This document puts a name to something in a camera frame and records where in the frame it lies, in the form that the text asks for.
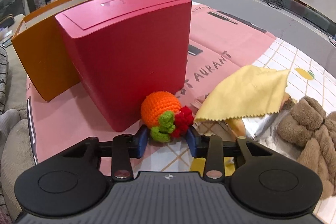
metal screw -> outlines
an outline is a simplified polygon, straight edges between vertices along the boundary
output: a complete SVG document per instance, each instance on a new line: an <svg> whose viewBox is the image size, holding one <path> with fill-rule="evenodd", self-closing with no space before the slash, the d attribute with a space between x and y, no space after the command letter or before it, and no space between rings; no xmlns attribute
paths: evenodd
<svg viewBox="0 0 336 224"><path fill-rule="evenodd" d="M218 170L210 170L207 172L207 177L211 179L219 179L222 177L223 173Z"/></svg>
<svg viewBox="0 0 336 224"><path fill-rule="evenodd" d="M127 170L118 170L114 173L114 176L118 179L126 179L130 177L131 173Z"/></svg>

black circular cover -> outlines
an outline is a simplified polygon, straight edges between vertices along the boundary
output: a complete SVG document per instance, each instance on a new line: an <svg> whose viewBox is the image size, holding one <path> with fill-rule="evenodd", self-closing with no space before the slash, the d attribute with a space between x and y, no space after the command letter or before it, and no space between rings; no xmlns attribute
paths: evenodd
<svg viewBox="0 0 336 224"><path fill-rule="evenodd" d="M107 190L104 175L81 158L52 157L23 172L15 195L28 212L61 217L95 205Z"/></svg>
<svg viewBox="0 0 336 224"><path fill-rule="evenodd" d="M282 157L255 157L231 177L233 195L263 215L293 217L312 211L322 193L320 178Z"/></svg>

red box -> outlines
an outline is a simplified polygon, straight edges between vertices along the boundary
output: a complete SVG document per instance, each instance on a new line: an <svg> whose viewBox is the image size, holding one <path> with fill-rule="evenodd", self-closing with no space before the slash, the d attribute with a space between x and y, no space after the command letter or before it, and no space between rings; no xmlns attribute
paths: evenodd
<svg viewBox="0 0 336 224"><path fill-rule="evenodd" d="M56 15L81 82L115 131L184 86L191 0L91 0Z"/></svg>

gray ribbed surface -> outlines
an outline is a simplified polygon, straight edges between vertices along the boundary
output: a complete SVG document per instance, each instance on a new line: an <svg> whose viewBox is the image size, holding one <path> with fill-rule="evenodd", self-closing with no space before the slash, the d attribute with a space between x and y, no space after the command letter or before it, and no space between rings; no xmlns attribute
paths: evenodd
<svg viewBox="0 0 336 224"><path fill-rule="evenodd" d="M309 224L307 215L271 220L246 212L230 198L225 187L203 181L197 173L141 172L132 182L116 184L92 210L63 220L25 216L19 224Z"/></svg>

box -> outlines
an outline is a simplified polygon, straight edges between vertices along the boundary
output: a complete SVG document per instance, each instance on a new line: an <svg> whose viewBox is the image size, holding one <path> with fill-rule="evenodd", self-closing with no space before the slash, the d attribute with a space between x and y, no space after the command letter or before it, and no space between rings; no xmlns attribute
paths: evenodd
<svg viewBox="0 0 336 224"><path fill-rule="evenodd" d="M191 0L92 0L56 15L89 96L118 132L147 95L184 86Z"/></svg>
<svg viewBox="0 0 336 224"><path fill-rule="evenodd" d="M50 101L79 83L55 15L89 0L57 0L27 15L12 43L36 90Z"/></svg>

